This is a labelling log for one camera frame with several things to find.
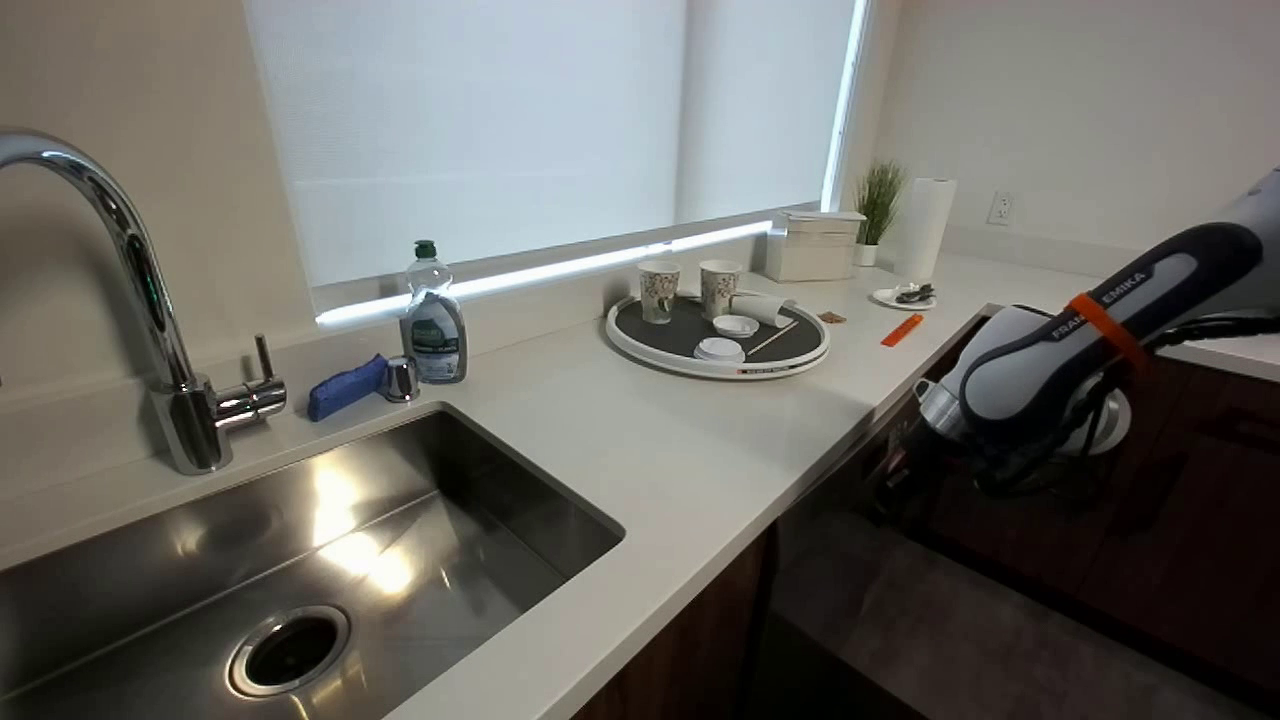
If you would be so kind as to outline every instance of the wall outlet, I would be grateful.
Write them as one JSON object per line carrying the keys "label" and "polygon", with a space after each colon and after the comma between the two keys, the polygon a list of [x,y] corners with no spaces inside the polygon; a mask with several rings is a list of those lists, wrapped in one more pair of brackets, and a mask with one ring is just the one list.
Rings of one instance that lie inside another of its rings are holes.
{"label": "wall outlet", "polygon": [[1011,213],[1015,213],[1015,198],[1011,191],[998,191],[994,204],[990,204],[990,224],[994,228],[1008,228]]}

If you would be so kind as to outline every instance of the window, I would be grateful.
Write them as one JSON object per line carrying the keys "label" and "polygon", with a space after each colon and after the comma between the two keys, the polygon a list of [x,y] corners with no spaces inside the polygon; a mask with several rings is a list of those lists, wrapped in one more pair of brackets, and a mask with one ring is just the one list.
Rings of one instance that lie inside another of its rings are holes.
{"label": "window", "polygon": [[314,289],[814,204],[855,0],[244,0]]}

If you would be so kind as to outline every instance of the white wall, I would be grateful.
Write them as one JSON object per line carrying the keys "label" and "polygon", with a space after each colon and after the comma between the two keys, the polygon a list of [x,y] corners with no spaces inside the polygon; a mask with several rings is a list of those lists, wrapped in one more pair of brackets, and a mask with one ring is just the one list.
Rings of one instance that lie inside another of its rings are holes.
{"label": "white wall", "polygon": [[[198,365],[314,327],[235,0],[4,0],[0,127],[43,127],[133,198]],[[39,168],[0,173],[0,408],[142,377],[121,259]]]}
{"label": "white wall", "polygon": [[909,0],[876,158],[952,228],[1148,250],[1280,165],[1276,67],[1276,0]]}

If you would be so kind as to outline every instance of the faucet handle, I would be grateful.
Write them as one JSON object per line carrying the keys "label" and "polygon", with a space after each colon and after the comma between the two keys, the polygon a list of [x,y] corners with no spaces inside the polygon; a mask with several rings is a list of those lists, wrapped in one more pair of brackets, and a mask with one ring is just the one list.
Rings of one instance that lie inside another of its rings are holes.
{"label": "faucet handle", "polygon": [[251,336],[251,345],[255,345],[255,365],[263,370],[263,379],[272,379],[275,370],[272,370],[267,336]]}
{"label": "faucet handle", "polygon": [[242,426],[263,419],[287,405],[287,385],[272,370],[267,341],[251,336],[251,345],[255,345],[255,359],[263,370],[263,379],[255,379],[242,391],[216,397],[216,427],[242,427]]}

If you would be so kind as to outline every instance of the dish soap bottle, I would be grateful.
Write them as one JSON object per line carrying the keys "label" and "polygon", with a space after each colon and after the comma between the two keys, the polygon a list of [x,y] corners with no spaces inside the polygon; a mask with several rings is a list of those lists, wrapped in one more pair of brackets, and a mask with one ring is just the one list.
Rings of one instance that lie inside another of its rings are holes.
{"label": "dish soap bottle", "polygon": [[452,279],[434,240],[416,240],[406,271],[407,314],[400,316],[406,359],[424,385],[458,385],[469,377],[469,327],[441,289]]}

